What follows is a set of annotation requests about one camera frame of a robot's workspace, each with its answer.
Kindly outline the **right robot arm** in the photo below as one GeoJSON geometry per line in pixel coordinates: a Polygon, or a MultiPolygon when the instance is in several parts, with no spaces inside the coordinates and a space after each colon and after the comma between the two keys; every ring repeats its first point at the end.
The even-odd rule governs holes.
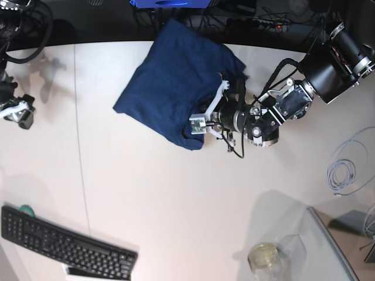
{"type": "Polygon", "coordinates": [[[45,48],[53,29],[53,13],[43,1],[1,1],[1,118],[15,122],[28,130],[33,125],[35,98],[24,94],[14,96],[18,83],[6,72],[8,63],[26,64],[35,59],[45,48]],[[25,58],[15,58],[8,54],[12,41],[28,23],[35,23],[30,31],[44,31],[37,49],[25,58]]]}

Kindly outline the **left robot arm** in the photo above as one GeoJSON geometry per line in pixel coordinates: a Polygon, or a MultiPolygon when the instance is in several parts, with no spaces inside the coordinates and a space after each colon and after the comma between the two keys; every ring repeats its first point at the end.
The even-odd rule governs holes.
{"type": "Polygon", "coordinates": [[[315,97],[328,104],[374,71],[374,60],[355,39],[354,30],[344,23],[331,31],[319,50],[307,54],[301,62],[284,59],[280,66],[286,64],[295,66],[304,79],[287,77],[282,88],[266,87],[251,104],[246,103],[244,77],[236,81],[237,97],[227,93],[230,84],[222,78],[206,111],[190,116],[192,135],[210,133],[224,140],[229,152],[235,151],[235,132],[256,147],[271,146],[279,140],[280,126],[287,120],[302,118],[315,97]]]}

